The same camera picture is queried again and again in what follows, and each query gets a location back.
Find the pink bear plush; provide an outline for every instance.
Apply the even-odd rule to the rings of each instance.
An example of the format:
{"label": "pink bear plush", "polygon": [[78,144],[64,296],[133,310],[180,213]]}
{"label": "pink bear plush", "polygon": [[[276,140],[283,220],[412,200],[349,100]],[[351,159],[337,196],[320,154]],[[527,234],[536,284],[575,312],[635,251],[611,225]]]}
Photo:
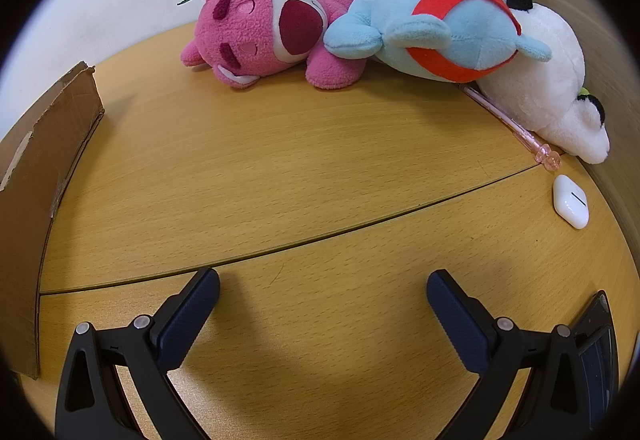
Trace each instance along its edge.
{"label": "pink bear plush", "polygon": [[246,88],[306,59],[306,80],[325,90],[357,81],[366,60],[341,59],[322,43],[353,0],[205,0],[180,60],[208,64],[216,77]]}

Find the plush toy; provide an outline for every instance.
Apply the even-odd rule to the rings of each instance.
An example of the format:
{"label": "plush toy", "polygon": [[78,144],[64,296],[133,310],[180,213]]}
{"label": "plush toy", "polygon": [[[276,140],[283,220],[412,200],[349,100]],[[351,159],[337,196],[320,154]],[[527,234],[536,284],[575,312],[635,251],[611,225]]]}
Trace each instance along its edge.
{"label": "plush toy", "polygon": [[332,55],[322,36],[351,1],[205,0],[180,60],[185,66],[206,63],[223,83],[246,88],[306,59],[313,86],[348,86],[360,78],[365,61]]}
{"label": "plush toy", "polygon": [[513,120],[587,163],[609,153],[600,101],[582,86],[584,57],[569,24],[531,0],[508,0],[522,30],[545,42],[553,58],[546,63],[516,55],[478,80],[482,93]]}
{"label": "plush toy", "polygon": [[466,83],[514,58],[548,61],[550,48],[521,32],[505,0],[354,0],[324,34],[335,56],[375,56],[401,72]]}

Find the white plush toy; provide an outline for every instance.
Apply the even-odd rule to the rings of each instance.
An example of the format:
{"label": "white plush toy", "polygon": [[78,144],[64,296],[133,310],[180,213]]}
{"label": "white plush toy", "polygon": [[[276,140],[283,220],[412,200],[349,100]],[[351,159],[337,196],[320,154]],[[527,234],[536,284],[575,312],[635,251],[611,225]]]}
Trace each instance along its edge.
{"label": "white plush toy", "polygon": [[516,55],[495,72],[478,79],[491,102],[546,141],[585,162],[603,162],[609,153],[600,101],[584,83],[584,57],[574,31],[553,10],[531,0],[507,0],[527,33],[546,43],[553,57],[546,63]]}

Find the wooden panel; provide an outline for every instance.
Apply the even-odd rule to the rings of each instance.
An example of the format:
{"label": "wooden panel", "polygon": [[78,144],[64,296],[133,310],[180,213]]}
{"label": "wooden panel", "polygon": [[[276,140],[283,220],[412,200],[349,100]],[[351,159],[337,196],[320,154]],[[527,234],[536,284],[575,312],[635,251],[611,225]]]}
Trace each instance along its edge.
{"label": "wooden panel", "polygon": [[618,30],[597,0],[535,0],[555,10],[574,29],[586,63],[585,87],[607,113],[611,152],[587,169],[616,215],[640,265],[640,78]]}
{"label": "wooden panel", "polygon": [[370,63],[231,90],[178,60],[193,27],[96,68],[106,109],[52,227],[41,289],[225,263],[432,204],[534,164],[452,84]]}
{"label": "wooden panel", "polygon": [[[571,322],[606,290],[624,376],[640,327],[640,280],[597,187],[576,159],[562,160],[561,172],[587,193],[584,230],[555,214],[554,176],[539,166],[366,229],[219,267],[218,306],[170,375],[178,392],[221,440],[434,438],[474,383],[424,295],[438,268],[494,315],[535,330]],[[42,378],[23,380],[49,423],[76,323],[126,325],[189,278],[41,298]],[[489,438],[506,427],[525,376]]]}

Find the cardboard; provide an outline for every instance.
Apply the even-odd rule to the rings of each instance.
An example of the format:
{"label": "cardboard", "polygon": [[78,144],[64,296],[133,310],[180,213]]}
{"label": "cardboard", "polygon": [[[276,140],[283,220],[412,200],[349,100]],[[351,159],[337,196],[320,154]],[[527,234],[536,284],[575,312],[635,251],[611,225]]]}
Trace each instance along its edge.
{"label": "cardboard", "polygon": [[78,63],[0,141],[0,344],[36,378],[40,269],[60,198],[104,114],[94,68]]}

